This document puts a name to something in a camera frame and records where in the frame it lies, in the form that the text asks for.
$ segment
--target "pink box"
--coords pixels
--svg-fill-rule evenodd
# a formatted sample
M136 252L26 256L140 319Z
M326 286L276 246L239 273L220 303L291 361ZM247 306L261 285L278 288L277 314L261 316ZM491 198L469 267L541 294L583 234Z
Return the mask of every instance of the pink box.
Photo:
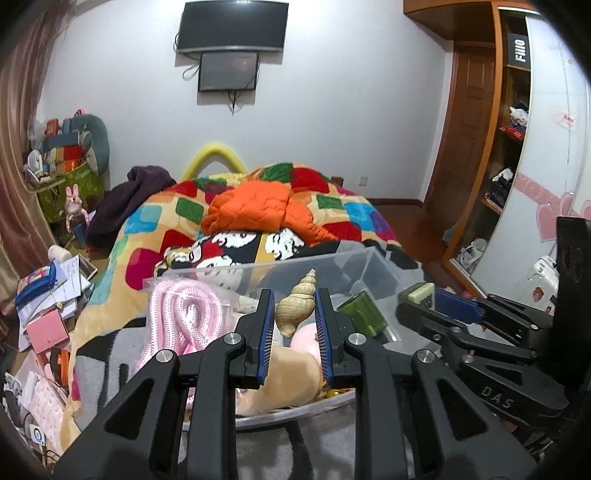
M57 309L30 322L25 330L35 353L42 353L68 340L68 331Z

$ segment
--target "sticker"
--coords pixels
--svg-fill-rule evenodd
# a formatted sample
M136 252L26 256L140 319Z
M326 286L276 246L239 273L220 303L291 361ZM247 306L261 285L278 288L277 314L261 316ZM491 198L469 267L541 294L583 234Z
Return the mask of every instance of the sticker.
M561 111L559 109L553 110L552 119L554 120L554 123L560 125L561 127L574 130L576 126L576 119L574 118L574 116L568 112Z
M539 302L544 297L544 290L542 287L536 287L534 292L531 295L531 298L534 299L534 302Z
M33 443L45 446L45 433L38 425L29 425L29 433L31 434L31 440Z

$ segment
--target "dark purple cloth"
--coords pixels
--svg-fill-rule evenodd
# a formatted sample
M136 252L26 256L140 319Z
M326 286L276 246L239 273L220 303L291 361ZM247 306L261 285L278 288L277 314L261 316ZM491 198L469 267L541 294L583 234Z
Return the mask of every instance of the dark purple cloth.
M105 193L86 229L86 244L96 249L111 250L127 218L151 195L176 184L162 167L133 167L125 183Z

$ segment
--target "curtain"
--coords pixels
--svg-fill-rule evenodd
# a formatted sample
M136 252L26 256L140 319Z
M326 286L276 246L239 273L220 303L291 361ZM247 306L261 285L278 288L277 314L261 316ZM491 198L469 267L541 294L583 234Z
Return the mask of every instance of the curtain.
M47 248L54 242L21 171L28 123L68 8L67 0L53 2L0 70L0 301L14 295L19 278L47 263Z

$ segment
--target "metal screw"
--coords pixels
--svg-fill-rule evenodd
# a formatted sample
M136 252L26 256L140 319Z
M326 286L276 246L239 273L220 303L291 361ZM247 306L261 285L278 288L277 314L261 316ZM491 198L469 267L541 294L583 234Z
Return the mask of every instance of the metal screw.
M349 342L353 345L363 345L367 339L362 333L351 333L349 335Z
M242 340L242 335L236 332L227 333L223 338L224 343L227 343L228 345L236 345L237 343L240 343L240 340Z
M167 362L170 362L173 359L173 356L174 354L171 350L160 350L156 354L156 360L161 364L165 364Z
M435 360L435 354L431 350L419 350L417 352L417 358L424 364L430 364Z

